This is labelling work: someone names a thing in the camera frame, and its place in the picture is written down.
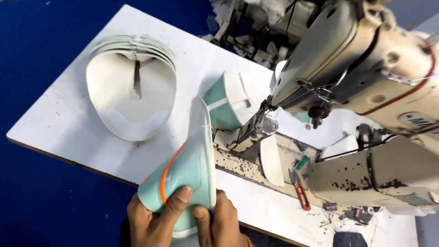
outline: industrial sewing machine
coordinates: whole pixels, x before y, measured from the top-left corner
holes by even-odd
[[[333,109],[349,109],[390,136],[318,160],[308,178],[312,194],[346,206],[438,208],[435,44],[434,36],[399,27],[379,1],[328,1],[272,80],[272,94],[219,146],[251,160],[254,147],[277,130],[267,112],[308,113],[316,129]]]

